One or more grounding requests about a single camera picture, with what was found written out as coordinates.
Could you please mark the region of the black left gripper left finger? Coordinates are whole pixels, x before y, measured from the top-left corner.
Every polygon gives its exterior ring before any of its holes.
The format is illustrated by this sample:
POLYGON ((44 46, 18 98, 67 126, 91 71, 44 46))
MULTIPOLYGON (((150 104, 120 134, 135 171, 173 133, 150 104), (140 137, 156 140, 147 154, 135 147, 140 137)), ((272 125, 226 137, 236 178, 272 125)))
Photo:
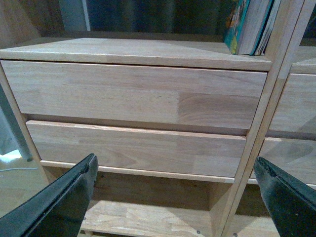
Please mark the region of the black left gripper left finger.
POLYGON ((98 172, 89 154, 35 196, 0 219, 2 237, 76 237, 98 172))

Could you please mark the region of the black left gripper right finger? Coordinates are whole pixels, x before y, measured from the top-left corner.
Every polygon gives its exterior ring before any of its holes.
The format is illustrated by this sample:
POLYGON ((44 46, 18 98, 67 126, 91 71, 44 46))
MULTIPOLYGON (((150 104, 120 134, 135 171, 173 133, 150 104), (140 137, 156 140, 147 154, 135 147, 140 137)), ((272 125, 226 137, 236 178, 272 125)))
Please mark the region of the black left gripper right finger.
POLYGON ((254 173, 261 198, 281 237, 316 235, 316 191, 263 157, 254 173))

